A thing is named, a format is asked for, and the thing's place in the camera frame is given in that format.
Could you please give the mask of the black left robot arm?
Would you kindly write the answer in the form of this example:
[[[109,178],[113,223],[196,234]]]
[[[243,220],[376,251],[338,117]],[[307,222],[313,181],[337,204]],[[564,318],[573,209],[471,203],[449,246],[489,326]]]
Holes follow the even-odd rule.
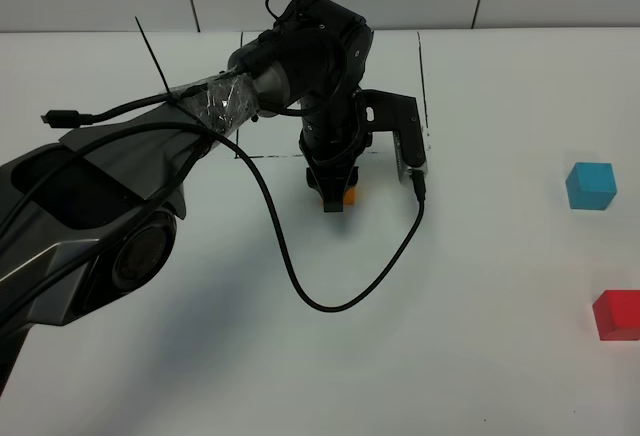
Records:
[[[196,162],[260,116],[303,121],[311,166],[357,150],[356,96],[373,39],[330,0],[292,0],[216,76],[99,115],[50,111],[63,131],[1,168],[1,375],[29,330],[64,326],[139,289],[167,262]]]

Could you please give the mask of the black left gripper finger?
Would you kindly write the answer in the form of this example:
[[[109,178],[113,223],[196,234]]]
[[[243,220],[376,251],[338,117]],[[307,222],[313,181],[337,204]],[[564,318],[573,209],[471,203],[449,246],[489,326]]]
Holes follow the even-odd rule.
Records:
[[[323,210],[325,213],[339,213],[344,211],[345,185],[342,183],[327,183],[322,189]]]
[[[318,194],[320,200],[324,201],[322,179],[318,178],[311,168],[306,169],[306,183],[309,188]]]

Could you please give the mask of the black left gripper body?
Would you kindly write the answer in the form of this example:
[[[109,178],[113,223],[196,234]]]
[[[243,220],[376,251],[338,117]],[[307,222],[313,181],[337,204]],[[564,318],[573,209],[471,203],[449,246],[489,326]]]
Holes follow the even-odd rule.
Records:
[[[358,183],[356,161],[371,146],[371,134],[354,126],[328,135],[311,123],[304,123],[299,146],[307,168],[322,179],[323,188],[327,183],[342,183],[347,189]]]

